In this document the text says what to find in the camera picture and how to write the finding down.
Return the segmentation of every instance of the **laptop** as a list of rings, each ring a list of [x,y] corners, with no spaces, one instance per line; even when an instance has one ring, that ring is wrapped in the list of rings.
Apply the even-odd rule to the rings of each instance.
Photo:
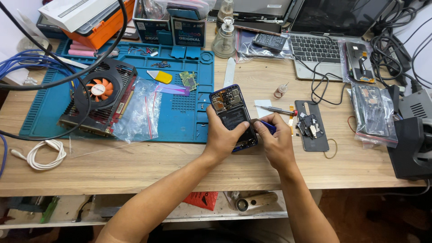
[[[289,30],[294,55],[312,70],[323,60],[316,72],[342,77],[341,50],[337,41],[360,40],[392,1],[303,0]],[[299,79],[313,79],[314,73],[300,61],[294,60],[294,65]],[[331,75],[328,77],[341,81]]]
[[[223,0],[216,0],[215,6],[209,12],[208,20],[216,20]],[[238,18],[249,18],[265,22],[284,23],[288,18],[291,0],[235,0],[234,14]]]

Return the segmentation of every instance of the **touchpad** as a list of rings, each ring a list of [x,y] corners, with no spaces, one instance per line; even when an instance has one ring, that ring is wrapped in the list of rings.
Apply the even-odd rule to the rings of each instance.
[[[320,64],[319,68],[320,68],[320,73],[322,74],[331,73],[331,74],[335,74],[336,76],[341,76],[342,74],[340,65]]]

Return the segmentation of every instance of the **phone screen protector box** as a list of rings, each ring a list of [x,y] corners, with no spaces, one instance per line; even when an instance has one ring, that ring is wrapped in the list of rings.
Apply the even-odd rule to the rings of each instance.
[[[192,20],[171,16],[174,45],[205,47],[206,23],[206,19]]]
[[[141,6],[140,0],[135,1],[132,20],[143,43],[159,44],[158,34],[156,31],[171,30],[169,14],[165,14],[162,19],[148,19],[144,8]]]
[[[54,0],[38,10],[51,23],[74,32],[114,2],[117,0]]]

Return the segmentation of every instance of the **orange toolbox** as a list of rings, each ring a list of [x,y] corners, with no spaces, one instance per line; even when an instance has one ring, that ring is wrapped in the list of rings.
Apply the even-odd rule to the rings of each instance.
[[[133,6],[135,0],[125,0],[127,20],[132,19]],[[79,27],[73,33],[63,30],[72,40],[86,45],[93,49],[99,49],[123,26],[123,13],[119,2],[113,3],[98,15],[89,20],[86,24]]]

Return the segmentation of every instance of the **white usb cable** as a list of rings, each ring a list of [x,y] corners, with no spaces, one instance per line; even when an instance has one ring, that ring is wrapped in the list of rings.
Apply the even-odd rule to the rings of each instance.
[[[39,164],[35,162],[35,156],[36,153],[38,151],[38,149],[42,146],[44,146],[45,144],[47,144],[48,146],[50,146],[51,148],[54,148],[55,150],[57,150],[58,156],[57,159],[54,160],[53,162],[43,165],[43,164]],[[46,140],[46,141],[42,141],[39,144],[37,144],[32,150],[30,150],[29,154],[27,155],[27,158],[24,157],[20,152],[16,151],[15,149],[12,149],[10,151],[10,153],[18,158],[21,158],[25,161],[27,161],[27,163],[33,168],[33,169],[37,169],[37,170],[48,170],[48,169],[52,169],[57,167],[58,165],[60,165],[60,163],[63,161],[63,159],[66,157],[66,152],[64,151],[63,148],[63,143],[57,140]]]

